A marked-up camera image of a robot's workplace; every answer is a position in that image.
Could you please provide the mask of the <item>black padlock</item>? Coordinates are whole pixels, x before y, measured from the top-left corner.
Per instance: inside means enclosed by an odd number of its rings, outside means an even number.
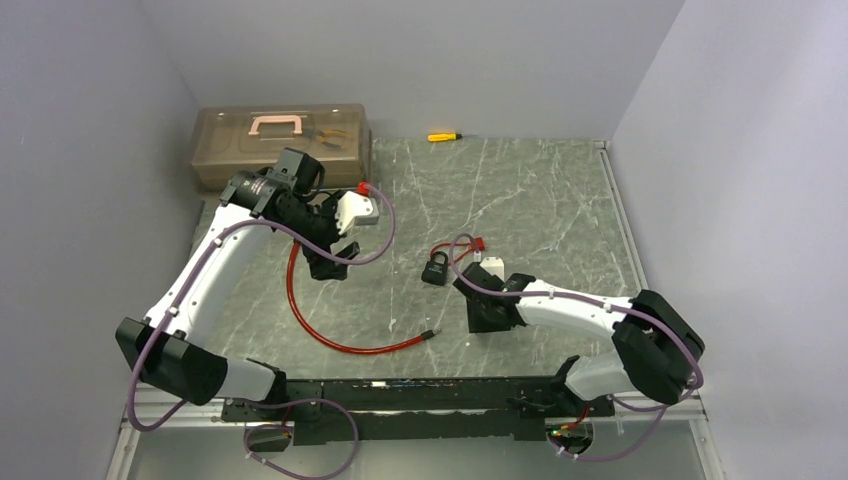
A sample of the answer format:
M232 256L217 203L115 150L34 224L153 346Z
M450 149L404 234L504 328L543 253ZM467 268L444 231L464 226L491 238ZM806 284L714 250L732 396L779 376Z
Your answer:
M449 258L445 252L436 251L430 254L421 273L422 282L434 286L444 286L447 283Z

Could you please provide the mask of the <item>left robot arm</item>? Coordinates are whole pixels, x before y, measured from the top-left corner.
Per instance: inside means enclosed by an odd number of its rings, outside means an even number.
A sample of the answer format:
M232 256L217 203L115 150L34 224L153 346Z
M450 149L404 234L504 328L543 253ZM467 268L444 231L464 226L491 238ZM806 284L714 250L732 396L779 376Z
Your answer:
M308 154L286 148L271 167L241 170L224 187L202 244L166 294L142 320L124 319L116 340L141 381L194 405L214 398L261 404L287 401L286 375L256 360L232 360L206 345L224 303L247 264L279 226L317 246L322 279L339 279L343 262L326 258L334 243L360 220L378 218L372 199L336 191L312 201L324 167Z

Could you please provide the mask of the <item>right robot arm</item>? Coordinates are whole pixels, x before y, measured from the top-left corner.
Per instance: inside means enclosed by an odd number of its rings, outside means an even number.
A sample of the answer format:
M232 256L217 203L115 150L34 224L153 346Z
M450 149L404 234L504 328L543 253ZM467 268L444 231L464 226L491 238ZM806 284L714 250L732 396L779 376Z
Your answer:
M638 391L659 404L674 405L703 382L698 365L703 340L655 291L643 289L633 297L591 295L527 274L503 280L479 262L470 264L453 285L466 299L472 333L551 327L609 345L605 354L563 362L554 386L570 401L587 403Z

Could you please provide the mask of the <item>red cable lock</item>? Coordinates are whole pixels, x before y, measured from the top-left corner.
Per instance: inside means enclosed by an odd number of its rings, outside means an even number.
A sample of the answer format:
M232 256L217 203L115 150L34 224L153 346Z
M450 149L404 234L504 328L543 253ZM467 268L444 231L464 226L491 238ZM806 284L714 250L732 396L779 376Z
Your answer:
M315 328L313 328L308 320L304 317L302 312L299 309L295 291L294 291L294 272L296 267L296 262L298 258L298 254L300 253L300 243L297 241L293 242L292 248L290 250L287 267L286 267L286 279L285 279L285 287L286 287L286 297L289 308L297 321L297 323L301 326L301 328L314 340L318 341L325 347L328 347L337 352L341 352L348 355L357 355L357 356L376 356L376 355L384 355L390 354L397 351L405 350L411 348L413 346L425 343L433 339L434 337L441 334L440 329L429 329L426 330L419 335L401 341L394 344L380 346L380 347L352 347L347 346L333 340L328 339L320 332L318 332Z

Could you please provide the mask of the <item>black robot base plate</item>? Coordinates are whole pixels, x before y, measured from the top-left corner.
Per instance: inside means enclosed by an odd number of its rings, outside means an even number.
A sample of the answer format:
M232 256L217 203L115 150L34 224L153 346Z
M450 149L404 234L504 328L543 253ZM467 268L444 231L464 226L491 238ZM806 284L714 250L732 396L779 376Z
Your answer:
M224 405L227 423L293 426L297 446L350 439L419 440L510 437L543 441L548 430L575 420L614 415L605 397L589 404L566 399L548 376L291 380L293 407L262 412L242 401Z

